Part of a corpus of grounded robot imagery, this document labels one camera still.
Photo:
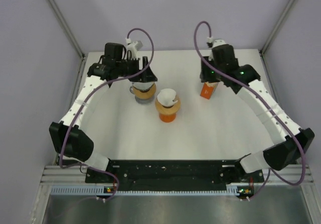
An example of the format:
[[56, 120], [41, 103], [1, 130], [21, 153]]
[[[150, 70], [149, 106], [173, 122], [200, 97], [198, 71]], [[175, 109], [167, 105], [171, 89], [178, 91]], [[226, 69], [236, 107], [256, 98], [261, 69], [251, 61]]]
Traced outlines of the white paper coffee filter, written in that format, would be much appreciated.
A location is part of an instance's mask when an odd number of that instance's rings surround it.
[[138, 90], [146, 91], [153, 86], [154, 82], [133, 82], [132, 86]]

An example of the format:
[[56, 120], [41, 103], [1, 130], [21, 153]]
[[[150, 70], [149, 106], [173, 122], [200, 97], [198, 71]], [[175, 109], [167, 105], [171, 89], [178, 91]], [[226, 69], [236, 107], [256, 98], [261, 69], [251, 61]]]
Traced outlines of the clear glass server jug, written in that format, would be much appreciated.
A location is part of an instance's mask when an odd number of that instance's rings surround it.
[[134, 95], [137, 103], [148, 104], [154, 100], [156, 84], [154, 83], [153, 86], [146, 91], [138, 90], [133, 86], [131, 86], [129, 90]]

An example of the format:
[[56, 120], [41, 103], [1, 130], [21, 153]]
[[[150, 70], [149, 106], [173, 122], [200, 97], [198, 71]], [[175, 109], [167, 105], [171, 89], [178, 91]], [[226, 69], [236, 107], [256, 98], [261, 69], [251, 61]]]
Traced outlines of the orange coffee filter box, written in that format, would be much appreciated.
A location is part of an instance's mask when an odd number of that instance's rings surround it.
[[205, 99], [210, 99], [212, 94], [216, 90], [218, 84], [219, 84], [218, 82], [213, 82], [213, 83], [205, 82], [203, 84], [200, 96], [205, 98]]

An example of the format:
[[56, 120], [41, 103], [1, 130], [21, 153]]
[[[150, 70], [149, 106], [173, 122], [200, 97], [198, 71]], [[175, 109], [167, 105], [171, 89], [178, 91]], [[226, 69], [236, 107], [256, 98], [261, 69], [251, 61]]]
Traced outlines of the orange liquid glass beaker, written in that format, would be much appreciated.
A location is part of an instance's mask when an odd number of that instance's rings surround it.
[[171, 115], [164, 115], [164, 114], [159, 114], [159, 118], [161, 121], [165, 123], [170, 123], [175, 120], [177, 114], [171, 114]]

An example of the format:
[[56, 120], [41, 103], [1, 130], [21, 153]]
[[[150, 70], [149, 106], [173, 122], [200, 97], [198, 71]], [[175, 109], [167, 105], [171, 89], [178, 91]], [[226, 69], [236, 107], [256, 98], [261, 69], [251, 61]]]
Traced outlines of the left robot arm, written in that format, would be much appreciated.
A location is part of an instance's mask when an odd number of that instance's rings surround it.
[[97, 169], [96, 176], [103, 182], [113, 178], [114, 171], [108, 167], [109, 159], [94, 149], [93, 141], [86, 135], [86, 128], [95, 108], [112, 85], [112, 81], [126, 78], [130, 91], [137, 101], [153, 99], [157, 77], [148, 66], [148, 57], [139, 58], [141, 41], [126, 40], [126, 45], [106, 43], [104, 54], [87, 72], [84, 85], [76, 100], [56, 123], [49, 127], [55, 151], [61, 158], [68, 157]]

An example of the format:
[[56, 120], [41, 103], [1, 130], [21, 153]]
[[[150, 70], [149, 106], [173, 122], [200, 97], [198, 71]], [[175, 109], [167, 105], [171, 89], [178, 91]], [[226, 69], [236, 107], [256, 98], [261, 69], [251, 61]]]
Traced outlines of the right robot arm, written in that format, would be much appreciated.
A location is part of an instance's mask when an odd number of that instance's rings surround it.
[[285, 113], [251, 65], [239, 65], [232, 45], [223, 40], [208, 45], [211, 52], [201, 61], [201, 81], [222, 82], [231, 88], [252, 109], [272, 141], [271, 147], [239, 159], [235, 164], [235, 178], [244, 182], [259, 169], [280, 171], [301, 157], [300, 148], [306, 153], [314, 132], [310, 128], [303, 129]]

